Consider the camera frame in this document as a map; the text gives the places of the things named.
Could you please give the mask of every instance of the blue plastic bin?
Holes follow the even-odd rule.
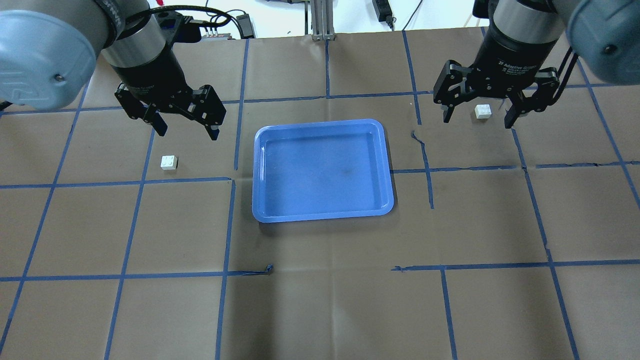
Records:
[[[373,119],[263,127],[253,148],[253,215],[288,222],[387,214],[385,131]]]

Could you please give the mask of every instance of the screw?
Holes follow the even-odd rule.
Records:
[[[604,53],[607,55],[611,55],[613,53],[615,53],[618,50],[618,47],[615,45],[607,45],[607,47],[604,48]]]

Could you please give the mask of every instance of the power adapter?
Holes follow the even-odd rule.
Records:
[[[253,32],[253,24],[251,23],[249,14],[244,13],[242,15],[238,15],[236,17],[236,20],[238,20],[238,26],[240,26],[241,38],[255,38],[255,33]]]
[[[386,22],[394,30],[394,13],[388,0],[373,0],[373,8],[376,10],[378,21]]]

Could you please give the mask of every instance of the light blue joint cap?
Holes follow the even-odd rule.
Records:
[[[38,110],[63,108],[89,81],[95,62],[89,40],[66,22],[27,10],[0,12],[0,98]]]
[[[573,11],[567,35],[598,78],[640,84],[640,1],[583,0]]]

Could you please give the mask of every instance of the white cube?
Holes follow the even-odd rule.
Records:
[[[490,117],[491,117],[491,105],[488,105],[488,104],[476,105],[477,119],[488,119]]]
[[[175,170],[178,168],[178,157],[176,155],[165,155],[160,161],[163,170]]]

